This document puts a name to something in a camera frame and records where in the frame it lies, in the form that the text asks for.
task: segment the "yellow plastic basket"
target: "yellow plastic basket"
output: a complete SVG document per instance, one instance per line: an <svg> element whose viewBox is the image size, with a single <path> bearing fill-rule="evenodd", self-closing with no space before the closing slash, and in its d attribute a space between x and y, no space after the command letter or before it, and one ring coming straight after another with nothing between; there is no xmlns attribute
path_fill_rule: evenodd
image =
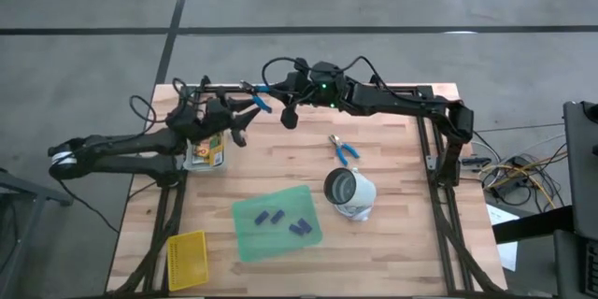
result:
<svg viewBox="0 0 598 299"><path fill-rule="evenodd" d="M206 236L203 231L171 236L167 244L170 291L207 282Z"/></svg>

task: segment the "blue-handled pliers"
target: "blue-handled pliers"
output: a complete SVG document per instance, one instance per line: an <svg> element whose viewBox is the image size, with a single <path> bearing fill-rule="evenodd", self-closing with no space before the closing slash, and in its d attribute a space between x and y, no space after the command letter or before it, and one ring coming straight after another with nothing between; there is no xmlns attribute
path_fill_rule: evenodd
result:
<svg viewBox="0 0 598 299"><path fill-rule="evenodd" d="M351 155L357 159L359 159L359 153L357 152L357 150L355 150L351 145L349 144L345 144L342 141L340 141L340 138L336 135L330 135L328 137L330 139L330 141L335 144L336 146L336 155L338 155L338 159L340 159L340 162L343 163L344 166L346 166L347 164L349 164L349 162L347 161L347 158L345 158L345 154L343 154L343 149L347 150L349 153L351 153Z"/></svg>
<svg viewBox="0 0 598 299"><path fill-rule="evenodd" d="M251 97L253 98L253 103L255 103L255 105L257 105L260 109L268 113L272 113L272 108L269 107L258 95L258 93L270 92L270 90L265 85L251 85L247 83L245 80L241 80L241 84L239 84L239 87L246 93L251 95Z"/></svg>

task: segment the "gray floor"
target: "gray floor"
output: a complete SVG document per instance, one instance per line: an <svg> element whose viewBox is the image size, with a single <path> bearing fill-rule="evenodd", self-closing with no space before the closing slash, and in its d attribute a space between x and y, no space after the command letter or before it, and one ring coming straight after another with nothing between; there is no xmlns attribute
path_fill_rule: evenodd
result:
<svg viewBox="0 0 598 299"><path fill-rule="evenodd" d="M166 27L176 0L0 0L0 28ZM593 24L595 0L188 0L181 26L541 25ZM180 36L167 80L259 81L276 56L346 64L364 54L388 82L457 82L476 112L476 129L559 122L567 100L596 101L593 51L598 34ZM138 132L127 105L150 98L165 36L0 36L0 166L57 188L47 147L73 136ZM273 66L272 80L287 64ZM361 65L351 69L367 79ZM484 133L502 154L561 126ZM550 155L564 140L531 151ZM482 148L480 153L490 155ZM570 201L566 162L549 173ZM89 175L68 181L118 225L131 177ZM530 203L524 210L534 211ZM116 236L81 205L49 206L19 286L20 298L100 293ZM549 261L534 255L546 266ZM521 256L522 269L535 263ZM88 265L85 272L80 268ZM525 275L512 275L511 283Z"/></svg>

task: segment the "translucent green mat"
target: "translucent green mat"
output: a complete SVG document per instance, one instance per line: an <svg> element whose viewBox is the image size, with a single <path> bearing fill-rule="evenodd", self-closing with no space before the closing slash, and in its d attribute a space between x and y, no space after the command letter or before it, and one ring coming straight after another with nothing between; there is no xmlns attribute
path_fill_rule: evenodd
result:
<svg viewBox="0 0 598 299"><path fill-rule="evenodd" d="M273 224L270 220L279 211L285 215ZM267 211L269 216L261 223L255 219ZM315 245L321 242L322 233L316 208L307 186L292 187L280 192L255 197L233 203L236 237L239 256L243 262L257 262ZM289 230L291 224L297 225L304 219L311 227L311 232L298 235Z"/></svg>

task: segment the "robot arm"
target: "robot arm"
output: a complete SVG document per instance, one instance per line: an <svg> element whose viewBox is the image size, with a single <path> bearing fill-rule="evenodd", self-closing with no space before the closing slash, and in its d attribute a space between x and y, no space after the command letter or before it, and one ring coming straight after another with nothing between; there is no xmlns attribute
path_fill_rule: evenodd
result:
<svg viewBox="0 0 598 299"><path fill-rule="evenodd" d="M459 185L459 155L463 144L472 139L474 126L474 112L462 101L394 93L377 76L372 77L371 84L362 84L325 62L309 67L305 60L297 59L294 68L285 81L269 86L269 94L285 106L280 117L285 127L296 127L295 108L302 104L338 108L352 116L391 113L428 118L448 141L438 156L434 180L440 186Z"/></svg>
<svg viewBox="0 0 598 299"><path fill-rule="evenodd" d="M246 146L241 131L260 111L254 108L234 114L253 105L251 99L235 100L217 93L206 101L205 113L197 117L196 109L184 97L166 117L167 128L153 134L90 135L73 138L48 149L52 158L50 175L59 180L81 178L92 172L145 174L155 179L159 187L179 183L175 155L184 153L187 140L199 143L212 135L231 129L234 142ZM142 152L157 152L152 157L123 156Z"/></svg>

